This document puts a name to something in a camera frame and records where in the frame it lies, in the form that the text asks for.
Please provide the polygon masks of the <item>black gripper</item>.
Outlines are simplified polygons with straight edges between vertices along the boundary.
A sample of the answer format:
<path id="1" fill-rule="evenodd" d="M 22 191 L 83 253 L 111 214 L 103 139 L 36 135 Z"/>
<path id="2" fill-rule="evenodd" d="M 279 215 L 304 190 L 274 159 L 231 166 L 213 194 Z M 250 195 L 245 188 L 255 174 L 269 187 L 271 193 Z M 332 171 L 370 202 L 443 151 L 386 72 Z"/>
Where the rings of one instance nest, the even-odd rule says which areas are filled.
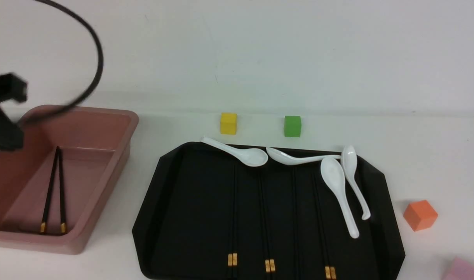
<path id="1" fill-rule="evenodd" d="M 0 75 L 0 104 L 14 100 L 17 103 L 27 101 L 27 82 L 15 73 Z M 16 151 L 24 145 L 24 132 L 0 107 L 0 150 Z"/>

